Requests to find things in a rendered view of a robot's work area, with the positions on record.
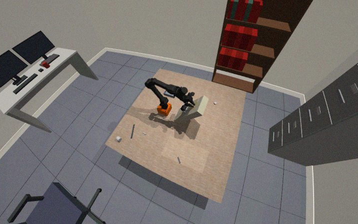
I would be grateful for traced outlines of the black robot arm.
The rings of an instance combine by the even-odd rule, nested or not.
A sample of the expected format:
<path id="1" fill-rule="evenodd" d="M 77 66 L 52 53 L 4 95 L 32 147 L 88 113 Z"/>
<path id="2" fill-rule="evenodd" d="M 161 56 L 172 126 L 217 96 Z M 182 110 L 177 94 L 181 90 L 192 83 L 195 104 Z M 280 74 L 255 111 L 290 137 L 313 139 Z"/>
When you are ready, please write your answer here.
<path id="1" fill-rule="evenodd" d="M 184 102 L 190 102 L 192 99 L 192 94 L 189 92 L 187 95 L 185 95 L 188 92 L 188 89 L 186 87 L 179 87 L 173 84 L 165 84 L 162 81 L 158 80 L 157 78 L 149 78 L 145 84 L 148 89 L 151 89 L 155 95 L 160 99 L 160 106 L 161 109 L 167 109 L 168 108 L 168 98 L 164 97 L 159 90 L 155 87 L 159 86 L 160 88 L 163 88 L 167 90 L 168 93 L 171 95 L 176 96 L 177 98 L 181 98 L 183 95 L 185 96 L 183 98 Z"/>

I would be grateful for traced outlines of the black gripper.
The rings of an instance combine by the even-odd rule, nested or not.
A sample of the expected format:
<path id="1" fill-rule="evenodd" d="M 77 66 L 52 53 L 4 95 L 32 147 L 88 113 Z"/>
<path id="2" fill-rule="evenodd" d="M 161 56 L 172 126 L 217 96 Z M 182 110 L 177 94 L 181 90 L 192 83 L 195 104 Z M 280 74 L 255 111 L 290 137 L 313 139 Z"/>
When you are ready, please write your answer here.
<path id="1" fill-rule="evenodd" d="M 191 94 L 192 94 L 192 96 L 194 96 L 194 92 L 191 92 Z M 181 98 L 180 98 L 180 100 L 182 101 L 182 102 L 184 102 L 184 100 L 183 100 L 183 98 L 184 98 L 185 96 L 183 95 Z M 187 108 L 187 107 L 194 107 L 195 106 L 195 104 L 194 104 L 194 102 L 193 102 L 193 98 L 191 99 L 191 101 L 190 101 L 190 103 L 191 104 L 193 104 L 194 106 L 192 106 L 190 103 L 188 103 L 188 101 L 187 102 L 184 102 L 185 104 L 181 107 L 181 110 L 182 111 L 185 111 L 185 109 Z"/>

